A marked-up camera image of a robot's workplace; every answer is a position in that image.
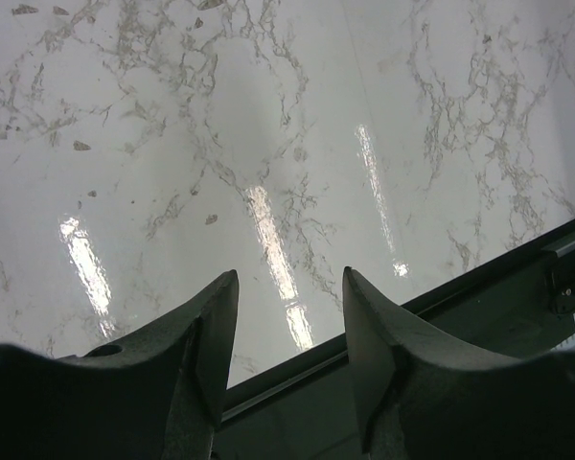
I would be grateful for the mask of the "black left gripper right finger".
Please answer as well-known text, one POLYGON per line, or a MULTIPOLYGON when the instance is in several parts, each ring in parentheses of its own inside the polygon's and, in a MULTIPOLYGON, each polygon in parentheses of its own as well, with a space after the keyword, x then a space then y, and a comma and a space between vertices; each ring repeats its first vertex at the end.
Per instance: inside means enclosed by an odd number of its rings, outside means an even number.
POLYGON ((343 273, 362 451, 371 459, 575 459, 575 350, 472 345, 343 273))

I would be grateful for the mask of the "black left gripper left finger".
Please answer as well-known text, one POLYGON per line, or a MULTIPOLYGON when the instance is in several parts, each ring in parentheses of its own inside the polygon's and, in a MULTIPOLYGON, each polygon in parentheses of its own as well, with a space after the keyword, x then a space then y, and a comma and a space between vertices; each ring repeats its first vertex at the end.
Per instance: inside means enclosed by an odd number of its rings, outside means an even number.
POLYGON ((84 356, 0 344, 0 459, 208 459, 238 315, 235 271, 84 356))

